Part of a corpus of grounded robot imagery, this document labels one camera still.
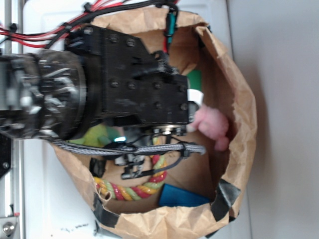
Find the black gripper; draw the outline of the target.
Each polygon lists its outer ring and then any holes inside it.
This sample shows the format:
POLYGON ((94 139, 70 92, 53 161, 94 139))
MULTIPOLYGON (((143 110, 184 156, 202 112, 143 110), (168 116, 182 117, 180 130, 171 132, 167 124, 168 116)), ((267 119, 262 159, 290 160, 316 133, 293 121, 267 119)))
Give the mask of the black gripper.
POLYGON ((149 53, 138 37, 93 25, 71 33, 65 50, 83 67, 87 97, 82 125, 139 127, 185 135, 196 106, 188 78, 162 51, 149 53))

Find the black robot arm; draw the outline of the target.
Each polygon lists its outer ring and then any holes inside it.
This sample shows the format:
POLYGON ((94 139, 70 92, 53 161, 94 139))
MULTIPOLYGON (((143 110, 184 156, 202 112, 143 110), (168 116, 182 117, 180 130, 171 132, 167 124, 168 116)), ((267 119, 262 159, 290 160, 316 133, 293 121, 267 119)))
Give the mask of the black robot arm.
POLYGON ((64 50, 0 58, 0 131, 11 138, 73 140, 90 127, 173 127, 184 133, 201 98, 162 51, 89 25, 64 50))

